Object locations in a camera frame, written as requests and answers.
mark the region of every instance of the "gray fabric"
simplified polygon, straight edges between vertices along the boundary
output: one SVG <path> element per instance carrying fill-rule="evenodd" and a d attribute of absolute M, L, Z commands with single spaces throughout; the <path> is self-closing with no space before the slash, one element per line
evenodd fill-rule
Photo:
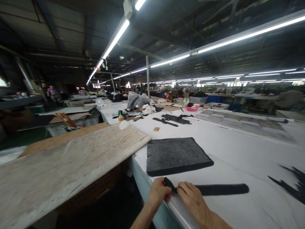
<path fill-rule="evenodd" d="M 193 138 L 151 140 L 147 146 L 147 174 L 165 176 L 212 166 L 214 162 Z"/>

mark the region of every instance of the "box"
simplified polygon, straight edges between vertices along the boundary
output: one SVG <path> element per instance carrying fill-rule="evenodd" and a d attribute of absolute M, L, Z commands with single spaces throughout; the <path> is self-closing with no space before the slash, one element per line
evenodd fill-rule
<path fill-rule="evenodd" d="M 224 103 L 207 103 L 203 105 L 205 108 L 212 108 L 212 109 L 217 109 L 217 110 L 227 110 L 229 108 L 229 104 L 224 104 Z"/>
<path fill-rule="evenodd" d="M 4 127 L 6 133 L 12 134 L 17 130 L 22 129 L 26 124 L 30 123 L 34 115 L 30 109 L 25 109 L 21 111 L 9 112 L 6 110 L 4 114 L 1 115 L 1 124 Z"/>

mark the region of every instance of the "glue bottle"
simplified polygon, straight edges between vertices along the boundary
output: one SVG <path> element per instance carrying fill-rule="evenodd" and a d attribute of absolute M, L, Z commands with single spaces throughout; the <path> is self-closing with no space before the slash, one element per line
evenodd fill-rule
<path fill-rule="evenodd" d="M 121 112 L 120 112 L 120 115 L 119 115 L 119 121 L 124 121 L 124 117 L 122 116 Z"/>

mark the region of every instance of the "woman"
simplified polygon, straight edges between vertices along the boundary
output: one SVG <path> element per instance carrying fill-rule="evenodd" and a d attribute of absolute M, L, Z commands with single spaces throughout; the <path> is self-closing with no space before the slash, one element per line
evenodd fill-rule
<path fill-rule="evenodd" d="M 61 101 L 61 96 L 59 90 L 57 90 L 53 85 L 50 85 L 47 91 L 47 95 L 53 100 L 53 102 Z"/>
<path fill-rule="evenodd" d="M 168 93 L 168 90 L 164 91 L 163 99 L 166 99 L 167 102 L 174 102 L 173 97 Z"/>

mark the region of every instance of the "plastic crate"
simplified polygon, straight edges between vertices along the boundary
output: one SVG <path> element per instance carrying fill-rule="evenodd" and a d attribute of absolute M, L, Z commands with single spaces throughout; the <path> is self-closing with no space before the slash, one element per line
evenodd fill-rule
<path fill-rule="evenodd" d="M 212 109 L 217 109 L 217 110 L 227 110 L 229 108 L 229 104 L 224 104 L 224 103 L 207 103 L 203 105 L 205 108 L 212 108 Z"/>
<path fill-rule="evenodd" d="M 182 104 L 183 105 L 183 98 L 176 98 L 176 99 L 174 99 L 174 103 Z"/>
<path fill-rule="evenodd" d="M 198 103 L 206 103 L 207 102 L 207 97 L 190 97 L 190 102 L 198 102 Z"/>
<path fill-rule="evenodd" d="M 94 117 L 90 117 L 90 118 L 86 118 L 86 119 L 75 120 L 74 123 L 78 126 L 83 126 L 83 127 L 99 124 L 99 115 L 94 116 Z M 60 122 L 57 125 L 52 125 L 52 126 L 48 126 L 48 127 L 45 127 L 45 128 L 50 133 L 50 135 L 52 137 L 54 137 L 54 136 L 61 135 L 61 134 L 64 134 L 64 133 L 67 132 L 62 127 L 62 125 L 63 124 Z"/>

